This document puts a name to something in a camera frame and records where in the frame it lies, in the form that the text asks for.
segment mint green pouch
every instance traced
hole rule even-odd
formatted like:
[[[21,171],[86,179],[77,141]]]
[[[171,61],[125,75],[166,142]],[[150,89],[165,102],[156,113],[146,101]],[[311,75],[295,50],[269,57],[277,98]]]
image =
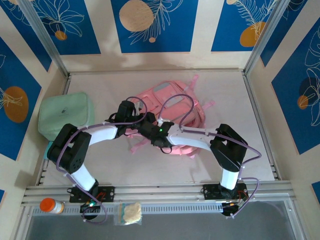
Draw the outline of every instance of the mint green pouch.
[[[40,105],[38,131],[49,141],[56,139],[65,124],[81,127],[94,123],[94,106],[84,92],[49,97]]]

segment white floor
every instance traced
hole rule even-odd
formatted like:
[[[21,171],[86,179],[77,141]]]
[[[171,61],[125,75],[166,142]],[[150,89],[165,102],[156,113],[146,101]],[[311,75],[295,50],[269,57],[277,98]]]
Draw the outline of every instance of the white floor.
[[[95,107],[95,122],[101,123],[116,112],[122,100],[166,80],[189,83],[198,74],[195,94],[203,105],[214,100],[215,106],[205,111],[206,127],[230,125],[248,144],[262,153],[262,158],[249,163],[242,177],[274,180],[270,163],[258,129],[256,118],[239,71],[141,71],[89,75],[73,75],[68,93],[86,92]],[[130,148],[138,140],[122,136],[97,143],[87,152],[85,165],[101,184],[148,185],[218,182],[221,167],[214,155],[206,150],[191,159],[187,156],[166,155],[152,145],[146,145],[136,154]],[[255,154],[247,151],[245,159]],[[69,185],[68,179],[49,163],[44,173],[44,185]]]

